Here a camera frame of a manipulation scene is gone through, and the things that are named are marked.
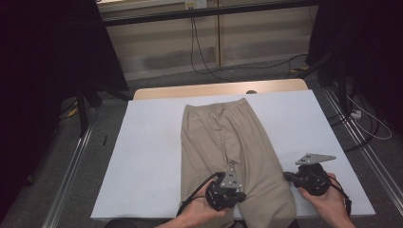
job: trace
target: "beige wall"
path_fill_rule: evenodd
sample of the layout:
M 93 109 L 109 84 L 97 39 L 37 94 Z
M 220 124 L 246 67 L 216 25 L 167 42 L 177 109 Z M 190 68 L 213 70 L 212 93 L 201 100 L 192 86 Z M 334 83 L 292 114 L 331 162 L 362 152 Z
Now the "beige wall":
M 143 4 L 142 7 L 118 11 L 107 10 L 113 9 L 113 6 L 118 9 L 119 4 L 127 1 L 99 6 L 103 17 L 110 18 L 184 10 L 184 2 L 176 1 L 132 0 L 129 2 L 131 8 L 139 3 Z M 154 6 L 144 7 L 147 2 Z M 221 0 L 223 6 L 252 2 L 265 1 Z M 208 1 L 208 5 L 214 7 L 217 2 Z M 220 27 L 219 16 L 196 18 L 203 57 L 209 67 L 217 67 L 284 59 L 306 53 L 312 30 L 311 17 L 313 21 L 316 11 L 317 8 L 312 7 L 222 15 Z M 128 81 L 193 70 L 190 65 L 190 19 L 110 27 L 107 30 Z M 196 40 L 194 45 L 194 63 L 196 68 L 203 69 Z

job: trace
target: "white table surface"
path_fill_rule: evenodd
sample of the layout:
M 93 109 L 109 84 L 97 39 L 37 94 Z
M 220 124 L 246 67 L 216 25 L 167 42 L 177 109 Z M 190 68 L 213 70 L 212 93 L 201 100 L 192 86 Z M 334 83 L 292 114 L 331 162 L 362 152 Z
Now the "white table surface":
M 355 172 L 311 90 L 131 101 L 94 205 L 93 219 L 174 218 L 181 193 L 181 125 L 185 105 L 210 105 L 246 98 L 259 117 L 284 171 L 297 172 L 306 153 L 334 155 L 322 164 L 336 174 L 353 201 L 352 216 L 374 215 Z M 317 217 L 290 185 L 297 217 Z M 238 208 L 234 218 L 240 219 Z

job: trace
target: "pants leg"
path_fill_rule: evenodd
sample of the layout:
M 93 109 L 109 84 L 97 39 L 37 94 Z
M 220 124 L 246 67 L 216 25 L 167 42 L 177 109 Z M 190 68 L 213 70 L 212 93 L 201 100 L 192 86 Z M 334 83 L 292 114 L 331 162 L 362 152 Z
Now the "pants leg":
M 248 227 L 287 227 L 296 216 L 294 198 L 252 107 L 245 99 L 187 106 L 182 122 L 182 199 L 230 164 L 246 194 L 240 210 Z

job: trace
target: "human hand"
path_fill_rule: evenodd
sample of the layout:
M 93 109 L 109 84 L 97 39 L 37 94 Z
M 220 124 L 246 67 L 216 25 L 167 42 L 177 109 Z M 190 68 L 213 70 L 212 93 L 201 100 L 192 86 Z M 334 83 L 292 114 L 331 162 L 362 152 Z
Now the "human hand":
M 225 217 L 230 210 L 229 208 L 224 208 L 220 211 L 216 211 L 208 204 L 205 199 L 205 191 L 210 182 L 211 181 L 204 185 L 181 214 L 181 216 L 189 221 L 193 221 L 194 226 L 205 224 L 207 221 L 214 218 Z
M 328 173 L 328 176 L 334 179 L 336 178 L 336 175 L 332 173 Z M 338 186 L 335 180 L 330 179 L 330 181 L 332 184 Z M 320 217 L 332 227 L 355 227 L 347 215 L 343 196 L 335 190 L 334 187 L 331 186 L 325 194 L 318 197 L 310 195 L 308 191 L 302 187 L 299 187 L 298 191 L 303 198 L 314 205 Z
M 214 218 L 222 218 L 230 211 L 229 208 L 224 208 L 220 211 L 214 210 L 205 199 L 205 191 L 209 181 L 201 190 L 196 193 L 194 199 L 186 206 L 183 212 L 169 222 L 158 226 L 159 228 L 190 228 L 205 224 L 207 221 Z

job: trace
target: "white cable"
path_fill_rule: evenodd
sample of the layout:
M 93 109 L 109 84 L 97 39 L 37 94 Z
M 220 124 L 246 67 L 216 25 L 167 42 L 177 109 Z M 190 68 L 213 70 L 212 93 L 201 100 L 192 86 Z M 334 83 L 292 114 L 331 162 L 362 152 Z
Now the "white cable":
M 374 118 L 374 119 L 377 120 L 379 123 L 381 123 L 381 124 L 389 131 L 390 135 L 389 135 L 389 137 L 386 137 L 386 138 L 377 137 L 376 135 L 373 135 L 371 132 L 368 132 L 367 130 L 365 130 L 364 127 L 362 127 L 362 126 L 358 123 L 358 121 L 356 120 L 357 118 L 354 118 L 354 119 L 355 119 L 355 124 L 356 124 L 357 126 L 359 126 L 359 128 L 361 128 L 361 129 L 362 129 L 363 131 L 365 131 L 367 134 L 369 134 L 369 135 L 371 135 L 371 136 L 373 136 L 374 138 L 377 138 L 377 139 L 379 139 L 379 140 L 388 140 L 388 139 L 390 139 L 390 138 L 392 137 L 392 131 L 391 131 L 391 129 L 389 129 L 389 127 L 388 127 L 387 125 L 385 125 L 385 124 L 384 124 L 383 122 L 381 122 L 377 117 L 371 115 L 369 112 L 367 112 L 367 111 L 364 110 L 362 107 L 360 107 L 358 104 L 356 104 L 356 103 L 353 101 L 353 99 L 351 99 L 349 96 L 347 96 L 347 98 L 348 98 L 356 107 L 358 107 L 361 111 L 363 111 L 365 114 L 369 115 L 370 117 Z

